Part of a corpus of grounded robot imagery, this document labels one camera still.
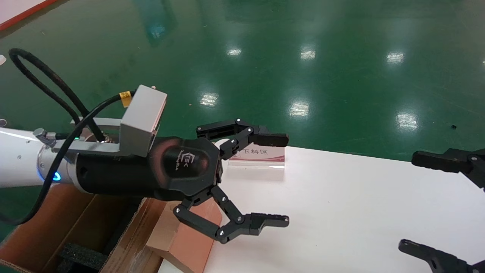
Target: green floor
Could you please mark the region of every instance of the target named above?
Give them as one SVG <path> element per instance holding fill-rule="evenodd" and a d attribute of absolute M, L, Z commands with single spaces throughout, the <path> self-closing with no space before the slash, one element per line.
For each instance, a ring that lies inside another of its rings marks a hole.
<path fill-rule="evenodd" d="M 409 161 L 485 146 L 484 14 L 483 0 L 65 1 L 0 34 L 0 54 L 31 51 L 88 108 L 155 85 L 161 135 L 242 118 L 291 146 Z M 11 62 L 0 79 L 11 128 L 70 129 Z M 36 190 L 0 190 L 0 209 L 20 216 Z"/>

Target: white table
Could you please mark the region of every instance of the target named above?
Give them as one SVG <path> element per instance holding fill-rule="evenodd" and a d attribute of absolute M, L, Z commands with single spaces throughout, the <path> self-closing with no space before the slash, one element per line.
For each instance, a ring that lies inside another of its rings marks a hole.
<path fill-rule="evenodd" d="M 290 225 L 214 243 L 205 273 L 430 273 L 398 250 L 401 239 L 485 259 L 485 193 L 462 174 L 294 147 L 286 157 L 283 179 L 225 168 L 221 188 L 243 214 L 284 214 Z"/>

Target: cardboard box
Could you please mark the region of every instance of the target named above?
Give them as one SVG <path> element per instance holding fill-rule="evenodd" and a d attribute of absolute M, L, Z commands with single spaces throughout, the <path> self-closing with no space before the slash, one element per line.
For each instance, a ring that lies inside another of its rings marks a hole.
<path fill-rule="evenodd" d="M 146 245 L 184 273 L 202 273 L 214 240 L 180 223 L 173 213 L 178 204 L 167 203 Z M 190 211 L 216 225 L 221 224 L 222 214 L 213 198 Z"/>
<path fill-rule="evenodd" d="M 72 185 L 52 187 L 39 212 L 0 245 L 0 264 L 22 273 L 54 273 L 64 244 L 103 252 L 130 198 L 92 195 Z M 145 247 L 165 202 L 144 199 L 101 272 L 155 273 L 158 255 Z"/>

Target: black cable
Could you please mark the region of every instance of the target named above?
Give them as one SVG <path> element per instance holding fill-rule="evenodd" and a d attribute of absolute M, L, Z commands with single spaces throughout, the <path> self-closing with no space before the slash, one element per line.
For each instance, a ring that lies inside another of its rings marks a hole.
<path fill-rule="evenodd" d="M 50 185 L 52 184 L 52 179 L 54 177 L 54 174 L 56 173 L 57 169 L 59 168 L 62 159 L 66 155 L 67 151 L 69 150 L 69 146 L 71 143 L 74 141 L 74 139 L 81 133 L 82 129 L 90 122 L 93 120 L 93 118 L 101 112 L 106 106 L 112 104 L 113 102 L 119 101 L 121 97 L 119 95 L 113 96 L 102 103 L 100 103 L 96 108 L 94 108 L 91 112 L 89 112 L 88 115 L 86 115 L 74 128 L 74 131 L 71 132 L 71 134 L 66 138 L 64 141 L 64 144 L 62 144 L 61 148 L 57 152 L 56 157 L 54 158 L 54 161 L 52 162 L 52 165 L 50 166 L 49 172 L 46 175 L 46 179 L 44 180 L 44 184 L 42 185 L 42 189 L 40 190 L 39 196 L 37 197 L 37 200 L 35 201 L 35 204 L 33 205 L 32 209 L 30 212 L 22 219 L 14 220 L 10 219 L 7 216 L 3 215 L 0 213 L 0 221 L 4 222 L 6 224 L 10 225 L 20 225 L 28 220 L 32 219 L 34 215 L 39 211 L 40 207 L 42 206 L 42 203 L 44 202 L 47 192 L 50 189 Z"/>
<path fill-rule="evenodd" d="M 70 133 L 56 133 L 55 138 L 56 140 L 66 139 Z"/>
<path fill-rule="evenodd" d="M 33 84 L 35 84 L 38 88 L 40 88 L 46 95 L 51 97 L 55 100 L 62 108 L 64 108 L 69 115 L 72 117 L 76 124 L 79 123 L 78 114 L 59 96 L 57 96 L 54 92 L 52 92 L 47 86 L 40 82 L 37 77 L 35 77 L 21 62 L 19 56 L 33 64 L 37 67 L 40 71 L 42 71 L 49 79 L 51 79 L 61 90 L 66 94 L 66 96 L 72 101 L 72 103 L 77 107 L 77 109 L 81 112 L 81 116 L 86 117 L 89 114 L 89 111 L 86 109 L 84 104 L 79 100 L 78 96 L 72 91 L 71 88 L 54 72 L 50 69 L 46 64 L 44 64 L 41 60 L 35 57 L 32 53 L 27 52 L 22 49 L 13 48 L 8 51 L 10 58 L 12 59 L 14 65 L 24 74 Z M 94 136 L 98 141 L 104 141 L 105 137 L 101 129 L 96 125 L 94 120 L 89 121 L 88 123 L 89 129 L 93 132 Z"/>

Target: blue indicator light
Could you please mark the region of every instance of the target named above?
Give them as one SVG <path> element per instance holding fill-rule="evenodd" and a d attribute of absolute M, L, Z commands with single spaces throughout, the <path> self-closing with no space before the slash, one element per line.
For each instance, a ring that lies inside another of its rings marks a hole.
<path fill-rule="evenodd" d="M 56 172 L 56 173 L 54 174 L 54 178 L 53 178 L 52 180 L 53 180 L 53 181 L 59 181 L 60 179 L 61 179 L 61 175 L 60 175 L 58 172 Z"/>

